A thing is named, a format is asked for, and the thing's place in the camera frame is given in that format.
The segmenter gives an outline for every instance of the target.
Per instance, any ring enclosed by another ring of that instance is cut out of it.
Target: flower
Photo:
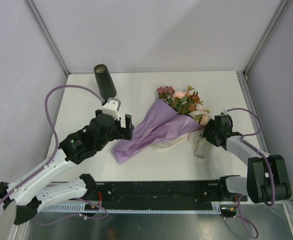
[[[176,91],[173,89],[173,87],[169,86],[167,88],[167,91],[170,93],[170,94],[174,94]]]
[[[192,96],[191,96],[191,99],[192,99],[192,101],[195,102],[195,103],[199,103],[199,102],[200,102],[200,98],[199,98],[198,95],[192,95]]]
[[[209,122],[209,115],[208,114],[203,115],[202,120],[200,121],[200,125],[204,127],[205,125],[208,124],[208,122]]]
[[[195,104],[190,104],[190,106],[188,107],[188,109],[191,111],[191,112],[194,112],[196,110],[196,105]]]
[[[160,86],[156,91],[158,94],[166,94],[168,89],[166,87]]]
[[[203,107],[200,103],[197,103],[197,104],[196,104],[195,109],[196,109],[197,111],[204,111],[204,110],[205,110],[204,107]]]
[[[173,97],[174,98],[179,98],[179,99],[183,99],[185,97],[185,92],[181,92],[181,91],[176,91],[174,94],[173,94]]]

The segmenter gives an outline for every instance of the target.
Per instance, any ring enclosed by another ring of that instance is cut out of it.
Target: purple cloth
[[[112,149],[112,154],[119,164],[123,164],[153,143],[169,142],[201,128],[190,116],[178,115],[164,101],[156,99],[143,122],[133,130],[132,139],[120,140]]]

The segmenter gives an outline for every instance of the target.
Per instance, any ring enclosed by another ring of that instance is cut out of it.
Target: black vase
[[[117,95],[117,90],[107,66],[104,64],[95,66],[94,75],[100,96],[104,100],[108,100],[108,98],[114,98]]]

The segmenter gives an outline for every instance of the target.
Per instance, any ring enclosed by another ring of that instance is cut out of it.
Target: gray floor
[[[292,240],[282,205],[243,205],[259,231],[259,240]],[[48,223],[68,213],[39,213]],[[50,226],[30,225],[28,240],[249,240],[239,219],[204,214],[110,214],[103,220],[71,217]]]

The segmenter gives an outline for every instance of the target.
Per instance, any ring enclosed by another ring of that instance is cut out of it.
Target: flower bouquet
[[[162,86],[156,91],[158,99],[143,122],[133,130],[132,139],[120,140],[112,149],[119,164],[151,144],[170,142],[184,134],[200,130],[208,123],[210,111],[203,107],[198,92],[191,86],[185,92],[176,92],[171,86]]]

